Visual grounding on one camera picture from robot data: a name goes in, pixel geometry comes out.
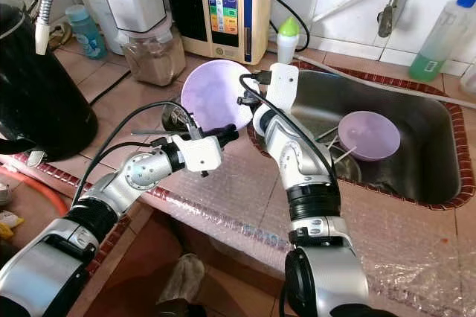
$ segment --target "sink basin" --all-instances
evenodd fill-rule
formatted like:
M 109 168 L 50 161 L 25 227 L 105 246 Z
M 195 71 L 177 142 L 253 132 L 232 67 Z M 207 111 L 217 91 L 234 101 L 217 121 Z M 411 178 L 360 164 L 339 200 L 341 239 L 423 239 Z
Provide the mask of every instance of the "sink basin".
M 460 192 L 460 173 L 449 111 L 440 102 L 389 92 L 334 74 L 302 70 L 292 114 L 315 137 L 348 113 L 377 112 L 401 135 L 400 148 L 381 161 L 357 161 L 361 185 L 423 205 L 444 204 Z M 331 141 L 333 132 L 321 142 Z

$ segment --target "plastic bottle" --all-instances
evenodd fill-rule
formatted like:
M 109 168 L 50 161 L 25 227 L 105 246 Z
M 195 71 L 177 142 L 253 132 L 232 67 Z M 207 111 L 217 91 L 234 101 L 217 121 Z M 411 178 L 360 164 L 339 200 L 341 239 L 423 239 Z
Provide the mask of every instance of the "plastic bottle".
M 73 28 L 76 39 L 83 45 L 84 54 L 91 59 L 100 59 L 107 54 L 103 37 L 96 24 L 81 4 L 66 8 L 66 16 Z
M 409 74 L 420 81 L 432 81 L 440 72 L 461 36 L 470 27 L 476 0 L 449 1 L 412 62 Z
M 461 89 L 476 96 L 476 64 L 471 65 L 461 77 Z
M 277 61 L 289 64 L 295 55 L 299 42 L 299 25 L 293 17 L 289 17 L 277 32 Z
M 116 41 L 118 29 L 116 28 L 116 23 L 112 17 L 107 0 L 88 0 L 88 2 L 93 11 L 91 15 L 93 15 L 103 30 L 107 48 L 116 54 L 123 55 L 122 47 Z

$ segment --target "electric kettle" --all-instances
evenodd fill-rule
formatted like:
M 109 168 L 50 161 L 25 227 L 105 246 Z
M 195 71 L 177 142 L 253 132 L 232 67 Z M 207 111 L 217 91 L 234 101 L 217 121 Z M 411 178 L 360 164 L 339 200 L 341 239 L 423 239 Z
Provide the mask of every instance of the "electric kettle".
M 0 154 L 32 152 L 31 165 L 74 156 L 96 135 L 97 119 L 58 59 L 35 54 L 22 0 L 0 0 Z

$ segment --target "plastic sheet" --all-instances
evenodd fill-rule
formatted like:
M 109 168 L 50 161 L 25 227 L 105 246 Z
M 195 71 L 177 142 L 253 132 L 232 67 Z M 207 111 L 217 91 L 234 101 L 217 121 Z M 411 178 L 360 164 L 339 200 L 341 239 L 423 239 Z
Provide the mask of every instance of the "plastic sheet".
M 238 145 L 206 179 L 178 172 L 162 184 L 174 193 L 146 201 L 282 274 L 292 248 L 285 192 L 274 162 L 250 162 L 255 148 Z M 341 195 L 370 293 L 387 303 L 380 308 L 398 316 L 476 316 L 476 248 L 468 243 L 470 251 L 458 254 L 454 211 L 430 211 L 346 182 Z

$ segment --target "red tile border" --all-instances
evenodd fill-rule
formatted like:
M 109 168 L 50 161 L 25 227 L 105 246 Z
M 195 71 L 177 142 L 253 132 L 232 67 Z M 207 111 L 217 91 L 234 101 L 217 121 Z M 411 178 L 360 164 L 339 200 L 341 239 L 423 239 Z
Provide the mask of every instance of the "red tile border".
M 310 70 L 325 72 L 324 70 L 303 61 L 300 61 L 299 63 L 292 63 L 292 65 L 297 66 L 299 69 L 310 69 Z M 363 71 L 350 70 L 346 68 L 339 68 L 339 67 L 334 67 L 334 68 L 346 74 L 350 74 L 354 77 L 358 77 L 366 81 L 372 81 L 374 83 L 380 83 L 380 84 L 385 84 L 389 86 L 397 86 L 404 89 L 417 90 L 419 92 L 427 92 L 433 95 L 448 96 L 446 93 L 440 91 L 439 89 L 436 89 L 433 86 L 429 86 L 424 83 L 415 83 L 413 81 L 400 80 L 400 79 L 396 79 L 392 77 L 385 77 L 383 75 L 364 73 Z M 460 168 L 459 171 L 460 171 L 460 180 L 461 180 L 461 191 L 459 192 L 458 195 L 456 195 L 449 202 L 446 202 L 443 204 L 428 204 L 424 202 L 417 202 L 414 199 L 397 196 L 396 194 L 393 194 L 393 193 L 384 193 L 376 188 L 363 185 L 360 183 L 355 183 L 355 182 L 351 182 L 351 183 L 359 185 L 371 191 L 379 192 L 388 196 L 392 196 L 393 198 L 405 200 L 406 202 L 409 202 L 415 205 L 420 205 L 422 207 L 425 207 L 431 210 L 436 210 L 436 211 L 444 211 L 447 209 L 459 208 L 461 205 L 466 204 L 474 196 L 476 192 L 476 186 L 475 186 L 475 179 L 473 175 L 473 168 L 471 165 L 471 157 L 469 155 L 468 139 L 466 137 L 466 128 L 464 126 L 463 111 L 461 110 L 460 106 L 455 105 L 453 103 L 442 103 L 442 104 L 445 106 L 445 108 L 449 111 L 451 115 L 451 123 L 453 126 L 453 136 L 456 143 L 456 151 L 457 151 L 458 164 Z M 269 157 L 269 154 L 266 151 L 264 151 L 263 148 L 261 147 L 257 138 L 257 134 L 254 131 L 253 125 L 249 124 L 246 129 L 248 132 L 248 136 L 251 139 L 251 142 L 253 143 L 253 145 L 260 151 L 260 153 L 263 156 Z

